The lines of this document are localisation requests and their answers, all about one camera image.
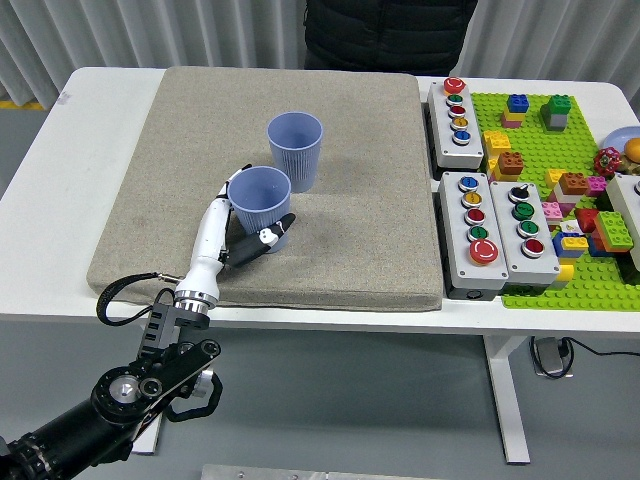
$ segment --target white table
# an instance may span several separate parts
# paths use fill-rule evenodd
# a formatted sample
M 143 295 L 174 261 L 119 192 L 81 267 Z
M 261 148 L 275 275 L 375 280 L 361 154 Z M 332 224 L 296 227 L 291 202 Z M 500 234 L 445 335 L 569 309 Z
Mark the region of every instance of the white table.
M 0 201 L 0 320 L 96 321 L 97 295 L 85 275 L 163 73 L 84 68 L 70 78 Z M 432 80 L 418 79 L 423 102 Z M 476 92 L 573 95 L 596 142 L 639 123 L 622 92 L 610 84 L 467 83 Z M 126 317 L 139 308 L 115 303 L 110 314 Z M 210 317 L 227 327 L 483 335 L 509 463 L 529 462 L 509 366 L 514 348 L 529 335 L 640 337 L 634 313 L 514 311 L 499 299 L 444 299 L 441 311 L 427 313 L 218 308 Z

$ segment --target white curtain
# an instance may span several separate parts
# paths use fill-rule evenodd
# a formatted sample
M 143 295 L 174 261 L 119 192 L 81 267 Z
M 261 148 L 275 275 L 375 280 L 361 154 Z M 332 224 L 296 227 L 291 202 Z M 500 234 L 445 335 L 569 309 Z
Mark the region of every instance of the white curtain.
M 84 66 L 301 68 L 304 0 L 0 0 L 0 95 Z M 479 0 L 454 73 L 610 82 L 640 113 L 637 0 Z

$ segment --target gray felt mat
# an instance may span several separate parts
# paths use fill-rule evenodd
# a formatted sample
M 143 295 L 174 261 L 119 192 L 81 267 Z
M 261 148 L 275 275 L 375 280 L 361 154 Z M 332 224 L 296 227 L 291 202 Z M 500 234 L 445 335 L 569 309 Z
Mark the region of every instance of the gray felt mat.
M 218 280 L 221 305 L 363 311 L 439 309 L 442 273 L 418 84 L 401 74 L 176 67 L 167 70 L 87 273 L 184 275 L 200 219 L 246 163 L 272 165 L 277 114 L 324 124 L 318 178 L 294 194 L 281 252 Z M 239 234 L 232 218 L 230 237 Z M 118 298 L 152 299 L 149 281 Z

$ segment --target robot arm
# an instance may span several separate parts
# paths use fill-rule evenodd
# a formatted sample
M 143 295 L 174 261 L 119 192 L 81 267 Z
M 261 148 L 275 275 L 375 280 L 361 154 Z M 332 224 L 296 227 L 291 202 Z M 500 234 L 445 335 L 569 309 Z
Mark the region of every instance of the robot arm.
M 9 445 L 0 441 L 0 479 L 68 479 L 89 466 L 127 460 L 133 442 L 174 398 L 192 394 L 197 377 L 219 354 L 213 340 L 173 344 L 109 370 L 87 400 Z M 209 405 L 185 413 L 195 418 L 215 410 L 222 384 L 215 374 L 212 383 Z
M 227 187 L 250 167 L 238 170 L 207 209 L 184 279 L 146 273 L 122 278 L 105 288 L 96 310 L 106 325 L 126 325 L 149 313 L 137 360 L 105 373 L 89 399 L 35 432 L 8 445 L 0 437 L 0 480 L 73 478 L 89 466 L 127 460 L 133 442 L 163 412 L 173 422 L 213 413 L 222 394 L 222 383 L 211 370 L 220 346 L 213 340 L 172 344 L 171 334 L 175 326 L 208 328 L 207 312 L 220 297 L 216 276 L 224 265 L 242 266 L 266 253 L 295 220 L 289 213 L 227 250 L 225 236 L 231 212 Z M 127 285 L 151 278 L 177 284 L 175 294 L 165 288 L 153 305 L 137 315 L 111 321 L 106 313 L 109 302 Z M 171 294 L 171 305 L 160 303 L 165 293 Z M 207 406 L 175 413 L 171 402 L 176 397 L 198 395 L 205 378 L 213 385 Z

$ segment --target plate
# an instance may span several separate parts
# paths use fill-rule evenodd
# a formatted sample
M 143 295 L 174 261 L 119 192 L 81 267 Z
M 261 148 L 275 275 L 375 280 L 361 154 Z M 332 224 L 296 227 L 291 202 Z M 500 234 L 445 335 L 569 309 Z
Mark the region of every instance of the plate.
M 636 137 L 640 137 L 640 126 L 622 127 L 607 135 L 601 148 L 613 147 L 620 153 L 624 153 L 626 143 Z

